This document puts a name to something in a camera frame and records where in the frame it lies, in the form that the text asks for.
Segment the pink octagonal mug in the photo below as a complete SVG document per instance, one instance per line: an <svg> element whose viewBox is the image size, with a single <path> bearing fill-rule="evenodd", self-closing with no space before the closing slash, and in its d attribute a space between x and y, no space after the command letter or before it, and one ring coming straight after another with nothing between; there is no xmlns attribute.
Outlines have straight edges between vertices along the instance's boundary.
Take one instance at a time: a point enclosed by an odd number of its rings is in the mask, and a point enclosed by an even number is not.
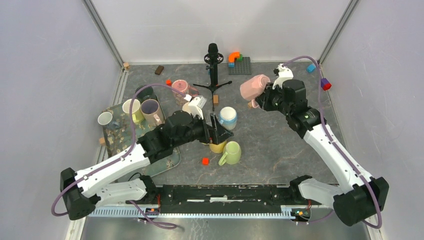
<svg viewBox="0 0 424 240"><path fill-rule="evenodd" d="M253 108L258 108L259 104L255 98L264 92L270 82L271 80L268 76L264 74L256 75L240 85L240 95L243 99L250 101Z"/></svg>

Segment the light green mug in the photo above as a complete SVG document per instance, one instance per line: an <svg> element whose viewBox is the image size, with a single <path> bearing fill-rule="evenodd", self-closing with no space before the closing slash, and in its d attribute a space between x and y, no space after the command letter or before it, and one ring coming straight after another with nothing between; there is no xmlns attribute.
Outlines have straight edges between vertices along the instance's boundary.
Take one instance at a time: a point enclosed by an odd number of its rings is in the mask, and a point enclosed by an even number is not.
<svg viewBox="0 0 424 240"><path fill-rule="evenodd" d="M222 166L224 164L237 164L241 159L241 155L241 146L236 141L230 141L225 145L222 156L218 161L218 165Z"/></svg>

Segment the iridescent pink mug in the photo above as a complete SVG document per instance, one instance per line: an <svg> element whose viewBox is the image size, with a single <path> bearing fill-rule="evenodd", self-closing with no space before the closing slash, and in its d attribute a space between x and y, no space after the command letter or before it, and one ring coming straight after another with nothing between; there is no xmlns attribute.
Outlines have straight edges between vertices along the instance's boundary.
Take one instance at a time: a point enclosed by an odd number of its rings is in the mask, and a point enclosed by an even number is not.
<svg viewBox="0 0 424 240"><path fill-rule="evenodd" d="M159 102L155 99L147 99L141 103L140 110L151 126L158 126L165 122L165 117Z"/></svg>

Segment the dark green mug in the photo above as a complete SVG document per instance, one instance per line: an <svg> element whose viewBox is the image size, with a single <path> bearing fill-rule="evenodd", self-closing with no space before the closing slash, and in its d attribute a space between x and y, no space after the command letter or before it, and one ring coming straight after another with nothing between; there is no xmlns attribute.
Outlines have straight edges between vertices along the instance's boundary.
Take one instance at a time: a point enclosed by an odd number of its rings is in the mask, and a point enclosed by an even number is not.
<svg viewBox="0 0 424 240"><path fill-rule="evenodd" d="M149 99L159 101L154 89L151 86L146 87L146 85L141 85L136 89L135 93L137 93L136 98L141 104Z"/></svg>

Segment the yellow-green octagonal mug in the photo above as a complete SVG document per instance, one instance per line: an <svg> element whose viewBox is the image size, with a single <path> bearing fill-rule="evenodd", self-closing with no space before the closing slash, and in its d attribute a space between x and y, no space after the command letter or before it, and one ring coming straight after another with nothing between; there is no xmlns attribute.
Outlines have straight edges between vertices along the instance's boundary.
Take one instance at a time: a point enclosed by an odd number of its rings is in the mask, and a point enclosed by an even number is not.
<svg viewBox="0 0 424 240"><path fill-rule="evenodd" d="M132 101L131 99L126 100L122 105L122 110L125 114L132 116L132 120L135 124L140 124L145 120L144 115L141 111L141 103L138 99Z"/></svg>

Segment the small grey-blue mug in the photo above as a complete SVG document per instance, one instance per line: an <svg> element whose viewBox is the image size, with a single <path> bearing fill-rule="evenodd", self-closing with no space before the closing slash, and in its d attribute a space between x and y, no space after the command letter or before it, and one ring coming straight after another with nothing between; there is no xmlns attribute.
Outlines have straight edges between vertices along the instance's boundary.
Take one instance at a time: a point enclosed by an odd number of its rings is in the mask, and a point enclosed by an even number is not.
<svg viewBox="0 0 424 240"><path fill-rule="evenodd" d="M117 130L121 127L121 124L114 119L113 114L109 111L102 112L97 117L97 123L108 130Z"/></svg>

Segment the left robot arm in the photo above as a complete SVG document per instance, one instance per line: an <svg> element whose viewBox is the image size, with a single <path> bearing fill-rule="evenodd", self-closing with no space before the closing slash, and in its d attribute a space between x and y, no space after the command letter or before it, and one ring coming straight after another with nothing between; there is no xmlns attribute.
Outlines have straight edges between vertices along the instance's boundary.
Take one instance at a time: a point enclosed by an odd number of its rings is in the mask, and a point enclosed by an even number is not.
<svg viewBox="0 0 424 240"><path fill-rule="evenodd" d="M66 212L72 221L91 214L97 207L122 201L153 203L157 190L153 184L145 183L145 177L116 183L118 178L149 166L173 154L176 147L199 141L218 145L234 134L223 127L214 113L211 124L185 111L175 111L163 124L135 139L130 147L109 159L75 171L68 167L60 173L60 195Z"/></svg>

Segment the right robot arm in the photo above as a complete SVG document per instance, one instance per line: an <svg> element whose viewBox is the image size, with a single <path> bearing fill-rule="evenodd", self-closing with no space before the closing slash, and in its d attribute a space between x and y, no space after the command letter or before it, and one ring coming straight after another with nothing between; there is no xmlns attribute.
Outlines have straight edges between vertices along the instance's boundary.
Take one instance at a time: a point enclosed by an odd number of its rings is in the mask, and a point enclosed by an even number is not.
<svg viewBox="0 0 424 240"><path fill-rule="evenodd" d="M340 144L320 111L308 105L304 82L268 82L255 101L267 112L282 113L289 127L318 153L338 182L335 186L303 175L290 182L289 199L295 204L312 200L330 207L347 226L376 216L376 224L366 225L381 228L388 182L373 177Z"/></svg>

